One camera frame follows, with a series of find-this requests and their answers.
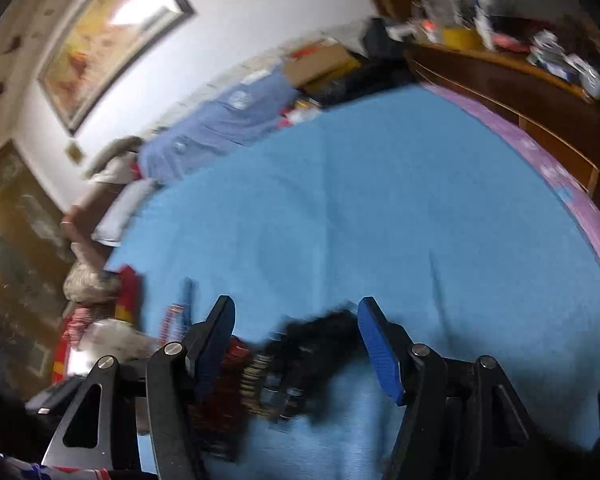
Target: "blue cloth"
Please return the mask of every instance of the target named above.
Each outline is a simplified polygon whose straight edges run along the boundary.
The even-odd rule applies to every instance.
[[[111,260],[143,273],[157,335],[182,280],[194,320],[234,298],[235,334],[374,296],[443,356],[491,354],[542,430],[598,436],[600,265],[545,181],[499,136],[421,88],[283,130],[158,192]],[[251,422],[217,478],[380,478],[402,410],[370,364],[330,385],[328,420]]]
[[[280,68],[251,84],[229,88],[141,146],[142,176],[171,182],[263,138],[276,130],[280,111],[297,94]]]

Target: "metal screw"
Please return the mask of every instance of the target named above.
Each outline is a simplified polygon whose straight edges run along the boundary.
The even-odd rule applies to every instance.
[[[111,357],[110,355],[105,355],[104,357],[101,357],[100,360],[98,361],[98,368],[101,368],[102,370],[106,370],[106,368],[111,368],[113,363],[114,363],[113,357]]]
[[[416,354],[418,357],[426,357],[431,352],[431,348],[427,345],[423,345],[422,343],[416,343],[411,347],[411,351]]]
[[[480,364],[482,366],[484,366],[485,368],[488,368],[489,370],[491,370],[492,368],[495,368],[497,366],[498,362],[496,361],[496,359],[494,359],[490,355],[483,355],[480,358]]]
[[[164,347],[164,353],[167,355],[176,355],[182,352],[182,345],[180,343],[169,343]]]

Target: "bed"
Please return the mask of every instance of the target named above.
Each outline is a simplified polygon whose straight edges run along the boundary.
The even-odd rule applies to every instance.
[[[194,320],[229,294],[234,333],[254,342],[284,316],[374,296],[439,354],[495,356],[543,431],[592,446],[600,213],[524,132],[454,96],[360,100],[158,192],[108,262],[144,275],[142,328],[158,335],[186,277]],[[326,420],[252,420],[240,462],[208,461],[212,477],[380,478],[401,409],[365,360],[328,398]]]

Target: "wooden headboard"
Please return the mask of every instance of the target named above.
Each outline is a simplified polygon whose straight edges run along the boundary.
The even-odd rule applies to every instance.
[[[600,104],[519,57],[413,45],[411,71],[423,82],[481,102],[551,153],[600,209]]]

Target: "framed picture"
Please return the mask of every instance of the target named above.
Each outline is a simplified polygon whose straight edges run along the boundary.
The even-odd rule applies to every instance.
[[[88,0],[38,77],[69,133],[134,60],[193,13],[187,0]]]

